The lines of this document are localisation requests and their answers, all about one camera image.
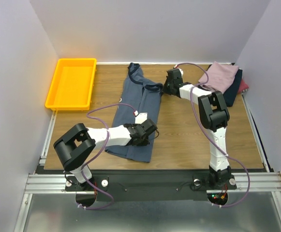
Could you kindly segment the blue-grey tank top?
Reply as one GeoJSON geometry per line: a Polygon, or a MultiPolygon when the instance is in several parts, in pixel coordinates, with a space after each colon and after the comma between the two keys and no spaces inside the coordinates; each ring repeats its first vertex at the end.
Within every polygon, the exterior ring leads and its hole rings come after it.
{"type": "MultiPolygon", "coordinates": [[[[163,84],[155,83],[144,77],[143,70],[138,63],[130,63],[128,74],[123,84],[120,103],[131,105],[139,113],[147,113],[148,119],[155,124],[160,111],[163,84]]],[[[105,151],[121,158],[150,162],[154,143],[154,134],[149,136],[146,146],[107,146],[105,151]]]]}

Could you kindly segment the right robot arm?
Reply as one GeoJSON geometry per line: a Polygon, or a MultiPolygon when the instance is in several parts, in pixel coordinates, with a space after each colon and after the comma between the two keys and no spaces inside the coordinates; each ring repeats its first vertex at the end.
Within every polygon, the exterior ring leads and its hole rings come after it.
{"type": "Polygon", "coordinates": [[[232,178],[231,168],[226,151],[226,129],[230,119],[223,94],[200,89],[184,82],[183,71],[173,68],[167,71],[163,93],[190,100],[192,108],[197,104],[197,123],[209,140],[210,163],[208,183],[218,189],[232,178]]]}

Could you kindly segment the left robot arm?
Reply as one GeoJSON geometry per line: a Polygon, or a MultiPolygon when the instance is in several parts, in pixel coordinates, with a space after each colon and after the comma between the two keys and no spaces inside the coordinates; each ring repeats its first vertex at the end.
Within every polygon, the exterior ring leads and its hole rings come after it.
{"type": "Polygon", "coordinates": [[[83,123],[74,125],[53,145],[64,171],[74,175],[73,179],[66,179],[67,186],[78,185],[82,190],[93,186],[92,173],[85,161],[95,149],[121,158],[149,162],[156,132],[157,126],[151,119],[102,129],[87,128],[83,123]]]}

